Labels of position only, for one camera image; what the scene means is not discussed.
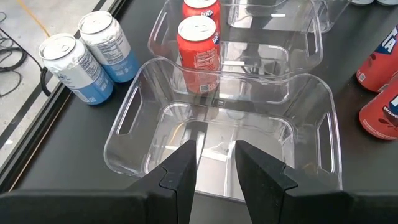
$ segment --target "soda can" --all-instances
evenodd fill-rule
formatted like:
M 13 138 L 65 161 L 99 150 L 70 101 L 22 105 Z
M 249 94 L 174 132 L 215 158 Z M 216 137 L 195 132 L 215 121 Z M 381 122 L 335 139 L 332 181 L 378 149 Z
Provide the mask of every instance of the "soda can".
M 398 71 L 398 26 L 381 42 L 377 49 L 356 72 L 356 78 L 368 90 L 381 92 Z
M 108 99 L 113 83 L 85 45 L 70 34 L 57 34 L 39 47 L 44 65 L 77 97 L 89 105 Z
M 118 21 L 106 11 L 91 12 L 81 18 L 78 28 L 81 39 L 113 81 L 132 80 L 139 69 Z
M 205 16 L 192 16 L 178 26 L 177 45 L 181 64 L 185 68 L 218 70 L 220 68 L 220 40 L 216 24 Z M 184 71 L 187 88 L 194 93 L 207 93 L 218 86 L 215 74 Z
M 377 138 L 398 139 L 398 77 L 361 109 L 359 120 Z
M 221 4 L 220 0 L 184 0 L 182 17 L 207 16 L 216 22 L 217 32 L 221 33 Z

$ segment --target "black cable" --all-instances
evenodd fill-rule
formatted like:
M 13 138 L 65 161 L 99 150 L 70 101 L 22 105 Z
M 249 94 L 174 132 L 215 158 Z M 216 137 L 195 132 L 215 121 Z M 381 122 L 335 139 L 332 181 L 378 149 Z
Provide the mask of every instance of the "black cable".
M 4 15 L 4 18 L 0 20 L 0 22 L 2 22 L 3 20 L 5 20 L 5 19 L 7 18 L 7 14 L 5 14 L 4 12 L 0 12 L 0 14 L 3 14 L 3 15 Z M 22 52 L 22 57 L 21 57 L 21 59 L 20 59 L 15 65 L 13 65 L 13 66 L 11 66 L 11 67 L 0 67 L 0 72 L 2 72 L 1 70 L 4 70 L 4 72 L 14 72 L 14 73 L 18 74 L 19 77 L 20 77 L 17 86 L 14 87 L 11 91 L 8 91 L 7 93 L 3 93 L 2 95 L 0 95 L 0 97 L 2 97 L 2 96 L 4 96 L 4 95 L 10 94 L 12 91 L 14 91 L 14 90 L 19 86 L 19 84 L 21 84 L 22 75 L 21 75 L 19 72 L 16 72 L 16 71 L 14 71 L 14 70 L 15 70 L 17 67 L 19 67 L 20 65 L 22 65 L 22 63 L 24 63 L 24 61 L 25 61 L 26 58 L 27 58 L 27 55 L 28 55 L 31 59 L 33 59 L 33 61 L 34 61 L 34 62 L 37 64 L 37 66 L 40 68 L 40 86 L 42 87 L 42 91 L 44 92 L 44 94 L 45 94 L 46 96 L 50 96 L 50 95 L 51 95 L 51 92 L 50 92 L 49 89 L 47 88 L 46 82 L 45 82 L 46 74 L 47 74 L 47 71 L 48 71 L 47 68 L 46 68 L 46 67 L 43 68 L 43 67 L 41 66 L 41 64 L 40 64 L 28 51 L 25 50 L 25 48 L 23 48 L 21 45 L 19 45 L 18 42 L 16 42 L 10 35 L 8 35 L 8 33 L 5 32 L 1 27 L 0 27 L 0 30 L 1 30 L 1 32 L 3 32 L 3 33 L 8 37 L 9 40 L 12 40 L 12 42 L 15 43 L 15 44 L 19 47 L 19 48 L 16 47 L 16 49 L 18 49 L 18 51 L 21 51 L 21 52 Z M 5 42 L 5 41 L 6 41 L 6 40 L 3 40 L 3 38 L 0 38 L 0 45 L 1 45 L 3 42 Z M 4 53 L 5 53 L 5 52 L 10 52 L 10 53 L 12 53 L 12 51 L 15 51 L 15 50 L 11 50 L 11 51 L 10 51 L 9 49 L 10 49 L 10 48 L 8 47 L 8 48 L 2 49 L 2 50 L 5 50 Z M 9 55 L 7 55 L 5 58 L 3 58 L 3 59 L 0 61 L 0 63 L 1 63 L 3 60 L 5 60 L 6 58 L 10 57 L 10 55 L 11 55 L 11 54 L 9 54 Z

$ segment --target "stacked plastic bin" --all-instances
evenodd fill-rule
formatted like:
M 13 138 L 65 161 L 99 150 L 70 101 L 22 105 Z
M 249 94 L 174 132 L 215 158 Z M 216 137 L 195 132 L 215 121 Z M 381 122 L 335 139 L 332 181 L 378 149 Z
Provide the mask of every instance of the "stacked plastic bin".
M 197 191 L 244 200 L 234 142 L 245 140 L 341 189 L 333 95 L 307 74 L 323 57 L 319 4 L 256 2 L 263 1 L 221 0 L 221 67 L 215 72 L 181 66 L 176 36 L 183 1 L 165 3 L 148 41 L 155 59 L 139 70 L 105 145 L 110 169 L 142 177 L 192 139 Z M 187 72 L 216 77 L 217 89 L 190 92 Z

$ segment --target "red soda can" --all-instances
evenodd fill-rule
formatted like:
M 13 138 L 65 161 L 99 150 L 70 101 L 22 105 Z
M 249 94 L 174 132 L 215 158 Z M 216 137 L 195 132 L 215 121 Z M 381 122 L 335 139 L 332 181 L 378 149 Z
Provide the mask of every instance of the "red soda can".
M 178 50 L 185 68 L 219 70 L 220 40 L 216 24 L 205 16 L 192 16 L 178 26 Z M 184 71 L 187 88 L 194 93 L 207 93 L 218 85 L 216 74 Z
M 398 139 L 398 78 L 359 112 L 363 128 L 375 137 Z
M 217 32 L 221 33 L 221 4 L 219 0 L 184 0 L 182 17 L 207 16 L 216 22 Z
M 398 71 L 397 26 L 356 72 L 356 78 L 368 90 L 381 92 Z

